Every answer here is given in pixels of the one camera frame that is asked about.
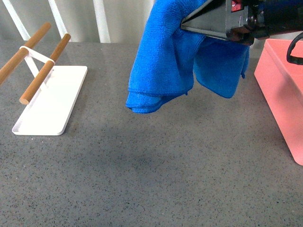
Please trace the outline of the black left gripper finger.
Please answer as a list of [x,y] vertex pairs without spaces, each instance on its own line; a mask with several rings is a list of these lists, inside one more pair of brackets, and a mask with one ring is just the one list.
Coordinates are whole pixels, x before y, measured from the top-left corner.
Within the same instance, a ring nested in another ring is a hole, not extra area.
[[227,39],[225,20],[225,12],[199,12],[197,14],[186,17],[181,22],[181,28],[183,30],[203,34],[213,38]]

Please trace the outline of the black metal gripper body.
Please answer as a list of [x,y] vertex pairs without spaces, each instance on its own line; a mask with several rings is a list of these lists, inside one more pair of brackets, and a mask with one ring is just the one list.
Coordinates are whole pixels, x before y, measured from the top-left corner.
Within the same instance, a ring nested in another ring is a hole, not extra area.
[[252,45],[267,39],[303,30],[301,0],[228,0],[226,36],[233,42]]

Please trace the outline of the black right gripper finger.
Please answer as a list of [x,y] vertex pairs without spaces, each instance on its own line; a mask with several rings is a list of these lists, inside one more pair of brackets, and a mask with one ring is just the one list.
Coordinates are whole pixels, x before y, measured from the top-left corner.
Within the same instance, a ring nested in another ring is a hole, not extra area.
[[182,23],[198,22],[206,23],[214,21],[221,16],[225,16],[226,1],[225,0],[207,0],[198,9],[194,10],[186,16]]

